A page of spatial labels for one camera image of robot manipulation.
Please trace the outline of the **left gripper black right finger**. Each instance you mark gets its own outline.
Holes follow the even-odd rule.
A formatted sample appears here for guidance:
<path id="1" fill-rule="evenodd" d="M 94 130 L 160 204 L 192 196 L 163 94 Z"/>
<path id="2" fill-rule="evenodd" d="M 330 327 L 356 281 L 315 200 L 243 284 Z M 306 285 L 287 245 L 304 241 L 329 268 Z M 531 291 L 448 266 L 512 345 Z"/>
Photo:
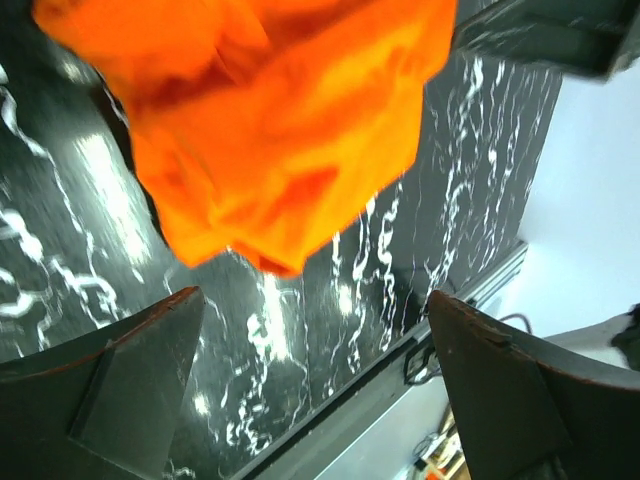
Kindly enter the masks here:
<path id="1" fill-rule="evenodd" d="M 638 478 L 637 308 L 546 339 L 441 291 L 428 314 L 472 478 Z"/>

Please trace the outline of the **orange t shirt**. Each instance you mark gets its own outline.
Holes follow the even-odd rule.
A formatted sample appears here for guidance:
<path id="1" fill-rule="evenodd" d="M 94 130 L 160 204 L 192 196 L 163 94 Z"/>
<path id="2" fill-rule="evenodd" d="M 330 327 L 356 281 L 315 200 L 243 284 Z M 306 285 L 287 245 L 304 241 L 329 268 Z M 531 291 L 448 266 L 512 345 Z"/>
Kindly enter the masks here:
<path id="1" fill-rule="evenodd" d="M 129 121 L 173 253 L 300 273 L 414 163 L 453 1 L 37 1 Z"/>

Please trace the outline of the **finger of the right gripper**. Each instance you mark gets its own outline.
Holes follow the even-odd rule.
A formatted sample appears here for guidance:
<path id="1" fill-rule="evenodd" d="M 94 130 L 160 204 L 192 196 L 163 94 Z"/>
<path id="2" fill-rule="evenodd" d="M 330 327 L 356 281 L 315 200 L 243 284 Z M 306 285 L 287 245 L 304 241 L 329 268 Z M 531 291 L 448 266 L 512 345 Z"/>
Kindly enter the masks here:
<path id="1" fill-rule="evenodd" d="M 633 0 L 496 1 L 455 28 L 452 48 L 609 78 L 633 65 Z"/>

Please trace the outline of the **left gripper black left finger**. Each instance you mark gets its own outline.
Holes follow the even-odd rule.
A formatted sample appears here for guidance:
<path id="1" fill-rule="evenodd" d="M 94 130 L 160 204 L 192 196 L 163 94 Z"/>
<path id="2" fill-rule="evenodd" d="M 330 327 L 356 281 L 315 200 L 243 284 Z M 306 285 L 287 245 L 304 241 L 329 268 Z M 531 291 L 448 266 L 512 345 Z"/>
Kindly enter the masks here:
<path id="1" fill-rule="evenodd" d="M 4 479 L 159 479 L 204 319 L 188 287 L 1 366 Z"/>

